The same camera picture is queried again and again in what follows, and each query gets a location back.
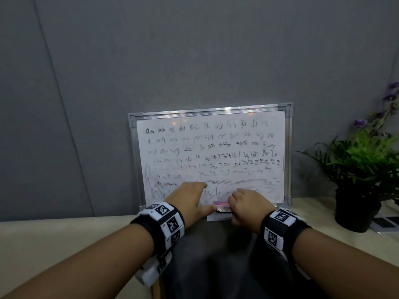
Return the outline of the person's left hand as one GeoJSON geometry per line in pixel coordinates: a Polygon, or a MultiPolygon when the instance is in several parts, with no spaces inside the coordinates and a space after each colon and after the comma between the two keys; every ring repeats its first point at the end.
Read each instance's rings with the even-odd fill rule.
{"type": "Polygon", "coordinates": [[[164,202],[174,206],[181,213],[185,229],[199,219],[199,201],[207,184],[204,182],[183,182],[164,202]]]}

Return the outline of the white whiteboard with aluminium frame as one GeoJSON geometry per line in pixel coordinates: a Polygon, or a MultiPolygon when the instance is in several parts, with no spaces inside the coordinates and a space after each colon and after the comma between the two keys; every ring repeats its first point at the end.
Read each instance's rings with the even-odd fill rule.
{"type": "Polygon", "coordinates": [[[128,114],[141,206],[187,181],[207,184],[203,205],[238,188],[291,206],[293,104],[128,114]]]}

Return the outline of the person's left forearm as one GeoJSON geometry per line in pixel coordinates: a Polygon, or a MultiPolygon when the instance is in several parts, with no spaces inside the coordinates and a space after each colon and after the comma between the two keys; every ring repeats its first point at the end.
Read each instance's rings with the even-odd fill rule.
{"type": "Polygon", "coordinates": [[[153,251],[148,231],[130,224],[43,271],[2,299],[115,299],[153,251]]]}

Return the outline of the white marker card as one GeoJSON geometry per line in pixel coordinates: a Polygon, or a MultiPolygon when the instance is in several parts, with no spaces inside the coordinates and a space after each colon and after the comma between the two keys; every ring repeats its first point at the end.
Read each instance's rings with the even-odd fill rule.
{"type": "Polygon", "coordinates": [[[370,229],[378,234],[399,233],[399,216],[376,216],[372,219],[370,229]]]}

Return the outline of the green plant with purple flowers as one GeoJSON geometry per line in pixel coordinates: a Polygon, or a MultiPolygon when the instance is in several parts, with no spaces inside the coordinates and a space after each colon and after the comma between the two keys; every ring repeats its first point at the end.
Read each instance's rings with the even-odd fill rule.
{"type": "Polygon", "coordinates": [[[399,117],[399,80],[387,86],[381,110],[355,120],[345,139],[317,143],[324,149],[301,154],[316,161],[338,190],[361,199],[399,200],[399,133],[384,131],[391,117],[399,117]]]}

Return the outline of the black wristband with marker tags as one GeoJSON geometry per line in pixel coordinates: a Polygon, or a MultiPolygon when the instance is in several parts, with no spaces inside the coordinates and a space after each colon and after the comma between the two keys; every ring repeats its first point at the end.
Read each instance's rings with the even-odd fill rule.
{"type": "Polygon", "coordinates": [[[278,208],[264,217],[260,229],[265,243],[306,280],[311,278],[295,263],[292,249],[298,236],[309,228],[311,227],[296,213],[287,208],[278,208]]]}
{"type": "Polygon", "coordinates": [[[161,261],[185,234],[184,219],[177,208],[166,202],[156,202],[139,212],[130,224],[142,226],[154,242],[152,256],[161,261]]]}

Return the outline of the whiteboard eraser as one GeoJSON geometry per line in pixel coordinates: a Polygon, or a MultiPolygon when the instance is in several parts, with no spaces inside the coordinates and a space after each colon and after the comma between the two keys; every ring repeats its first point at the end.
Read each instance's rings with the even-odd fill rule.
{"type": "Polygon", "coordinates": [[[228,202],[214,201],[215,211],[219,214],[232,214],[231,206],[228,202]]]}

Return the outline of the person's right forearm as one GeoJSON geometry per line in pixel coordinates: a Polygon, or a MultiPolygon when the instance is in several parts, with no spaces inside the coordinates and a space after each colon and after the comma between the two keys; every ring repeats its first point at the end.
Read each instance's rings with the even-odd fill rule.
{"type": "Polygon", "coordinates": [[[399,267],[319,231],[301,232],[292,256],[333,299],[399,299],[399,267]]]}

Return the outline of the dark grey mat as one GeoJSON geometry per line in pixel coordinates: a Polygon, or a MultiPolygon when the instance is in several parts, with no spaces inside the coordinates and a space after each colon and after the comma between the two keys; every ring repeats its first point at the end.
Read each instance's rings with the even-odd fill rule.
{"type": "Polygon", "coordinates": [[[330,299],[263,239],[227,221],[200,220],[172,250],[161,299],[330,299]]]}

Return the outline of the person's right hand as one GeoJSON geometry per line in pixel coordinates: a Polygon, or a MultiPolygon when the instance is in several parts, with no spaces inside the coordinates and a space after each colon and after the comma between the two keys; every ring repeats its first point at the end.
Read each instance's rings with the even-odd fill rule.
{"type": "Polygon", "coordinates": [[[275,211],[276,207],[256,191],[247,189],[246,196],[247,226],[240,227],[246,228],[252,233],[259,235],[261,233],[261,224],[263,219],[268,214],[275,211]]]}

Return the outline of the black plant pot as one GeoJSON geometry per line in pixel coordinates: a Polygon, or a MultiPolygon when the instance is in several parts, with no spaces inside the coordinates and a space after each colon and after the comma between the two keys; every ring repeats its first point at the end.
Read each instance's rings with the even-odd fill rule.
{"type": "Polygon", "coordinates": [[[376,198],[343,188],[336,190],[335,221],[349,231],[366,232],[381,207],[376,198]]]}

